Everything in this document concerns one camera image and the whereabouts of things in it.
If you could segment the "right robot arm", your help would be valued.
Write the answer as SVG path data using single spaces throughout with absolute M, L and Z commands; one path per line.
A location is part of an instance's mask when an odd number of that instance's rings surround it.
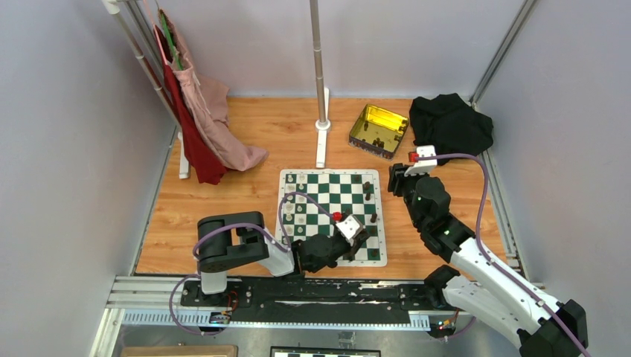
M 388 174 L 388 192 L 403 199 L 424 245 L 445 261 L 425 279 L 429 307 L 470 313 L 521 356 L 586 354 L 586 311 L 578 302 L 559 301 L 499 259 L 450 213 L 450 195 L 425 168 L 394 164 Z

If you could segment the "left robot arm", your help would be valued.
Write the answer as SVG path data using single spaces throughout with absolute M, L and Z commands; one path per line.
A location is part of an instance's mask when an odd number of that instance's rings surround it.
M 315 234 L 290 244 L 272 236 L 258 211 L 199 220 L 193 247 L 201 281 L 199 297 L 210 307 L 222 306 L 228 297 L 227 272 L 250 263 L 259 263 L 273 277 L 285 277 L 335 268 L 341 258 L 353 260 L 369 232 L 353 215 L 333 216 L 331 235 Z

